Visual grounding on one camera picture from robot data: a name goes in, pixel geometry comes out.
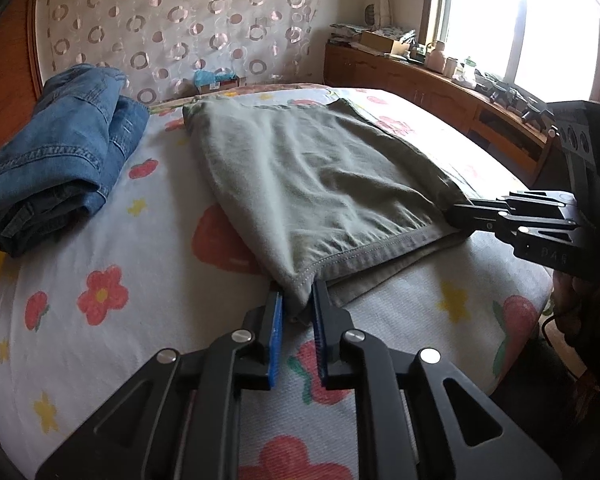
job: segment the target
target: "cardboard box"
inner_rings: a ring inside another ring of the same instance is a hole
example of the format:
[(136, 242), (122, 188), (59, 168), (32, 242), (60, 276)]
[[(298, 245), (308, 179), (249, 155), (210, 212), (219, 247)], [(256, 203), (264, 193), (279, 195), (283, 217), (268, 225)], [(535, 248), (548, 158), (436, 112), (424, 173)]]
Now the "cardboard box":
[(238, 88), (240, 86), (246, 85), (246, 79), (243, 77), (234, 77), (233, 79), (228, 79), (227, 81), (218, 81), (215, 84), (204, 85), (200, 87), (200, 92), (197, 95), (206, 95), (211, 94), (213, 92), (222, 92), (225, 90), (230, 90), (231, 88)]
[(398, 56), (404, 56), (410, 46), (410, 43), (400, 43), (391, 38), (385, 38), (384, 36), (379, 36), (378, 34), (367, 31), (362, 33), (360, 44), (368, 46), (378, 52), (397, 54)]

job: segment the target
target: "bed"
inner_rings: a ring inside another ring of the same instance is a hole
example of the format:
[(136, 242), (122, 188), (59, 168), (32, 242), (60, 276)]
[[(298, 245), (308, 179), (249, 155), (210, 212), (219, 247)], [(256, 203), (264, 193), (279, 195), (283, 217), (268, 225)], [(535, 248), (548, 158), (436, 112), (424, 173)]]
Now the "bed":
[[(433, 158), (467, 195), (525, 189), (459, 132), (384, 91), (298, 85), (224, 94), (247, 105), (346, 98)], [(182, 104), (153, 108), (93, 219), (2, 265), (0, 443), (26, 478), (159, 349), (205, 348), (265, 299), (267, 278), (199, 174)], [(439, 349), (488, 393), (532, 334), (551, 288), (543, 267), (474, 233), (346, 308), (392, 348)], [(244, 395), (240, 478), (355, 478), (354, 428), (353, 394), (321, 389), (312, 330), (288, 322), (278, 386)]]

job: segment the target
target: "blue gripper pad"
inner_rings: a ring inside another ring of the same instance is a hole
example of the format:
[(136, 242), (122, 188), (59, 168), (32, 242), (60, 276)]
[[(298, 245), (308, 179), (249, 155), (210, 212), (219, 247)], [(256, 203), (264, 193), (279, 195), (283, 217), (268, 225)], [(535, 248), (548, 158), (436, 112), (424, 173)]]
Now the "blue gripper pad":
[(278, 378), (278, 365), (280, 364), (280, 352), (282, 351), (282, 294), (278, 295), (273, 313), (271, 337), (269, 338), (269, 387), (276, 385)]

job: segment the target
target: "red flower print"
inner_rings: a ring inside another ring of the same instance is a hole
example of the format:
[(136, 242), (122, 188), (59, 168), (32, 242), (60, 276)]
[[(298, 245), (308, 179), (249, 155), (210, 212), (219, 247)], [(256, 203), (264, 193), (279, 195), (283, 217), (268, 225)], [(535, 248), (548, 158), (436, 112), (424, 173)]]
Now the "red flower print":
[(352, 480), (351, 471), (334, 463), (311, 464), (302, 440), (280, 435), (269, 440), (256, 466), (240, 466), (239, 480)]
[(370, 95), (369, 97), (366, 98), (368, 101), (371, 101), (372, 103), (375, 103), (377, 105), (387, 105), (389, 104), (387, 101), (385, 101), (384, 99), (381, 99), (379, 97), (376, 97), (375, 95)]
[(191, 250), (201, 262), (218, 269), (260, 274), (256, 257), (235, 232), (219, 204), (203, 213), (191, 240)]
[(378, 126), (398, 136), (406, 136), (414, 133), (413, 129), (407, 123), (396, 121), (387, 116), (380, 116), (378, 118)]
[(502, 306), (494, 301), (493, 313), (505, 333), (493, 359), (493, 375), (504, 377), (531, 336), (539, 314), (531, 301), (518, 295), (509, 296)]
[(40, 320), (48, 310), (46, 294), (41, 290), (37, 291), (27, 300), (27, 306), (24, 309), (24, 325), (29, 330), (37, 332), (40, 328)]
[(76, 302), (81, 312), (86, 314), (87, 323), (91, 326), (104, 321), (107, 310), (119, 310), (126, 305), (129, 291), (120, 285), (122, 270), (112, 265), (104, 272), (94, 270), (87, 276), (87, 290)]
[(184, 117), (169, 121), (164, 125), (165, 132), (172, 132), (173, 130), (178, 130), (180, 128), (184, 128)]
[(158, 167), (158, 161), (148, 158), (142, 164), (136, 164), (129, 170), (129, 178), (136, 179), (151, 175)]
[(307, 341), (300, 345), (298, 354), (291, 356), (286, 364), (295, 373), (304, 378), (302, 402), (310, 404), (312, 400), (325, 406), (333, 406), (346, 396), (349, 390), (325, 390), (320, 384), (318, 365), (315, 360), (315, 341)]
[(288, 104), (290, 104), (290, 105), (318, 105), (318, 106), (322, 105), (322, 103), (319, 103), (318, 101), (312, 101), (311, 99), (290, 99), (288, 101)]

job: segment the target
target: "jar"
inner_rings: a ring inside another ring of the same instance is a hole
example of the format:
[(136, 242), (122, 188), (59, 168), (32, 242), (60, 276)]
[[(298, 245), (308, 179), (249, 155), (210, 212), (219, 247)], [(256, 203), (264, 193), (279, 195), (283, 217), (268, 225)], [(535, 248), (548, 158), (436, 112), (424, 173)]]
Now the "jar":
[(445, 42), (444, 41), (436, 41), (435, 48), (429, 52), (427, 55), (427, 59), (425, 61), (425, 67), (433, 72), (438, 72), (442, 74), (442, 71), (445, 69)]

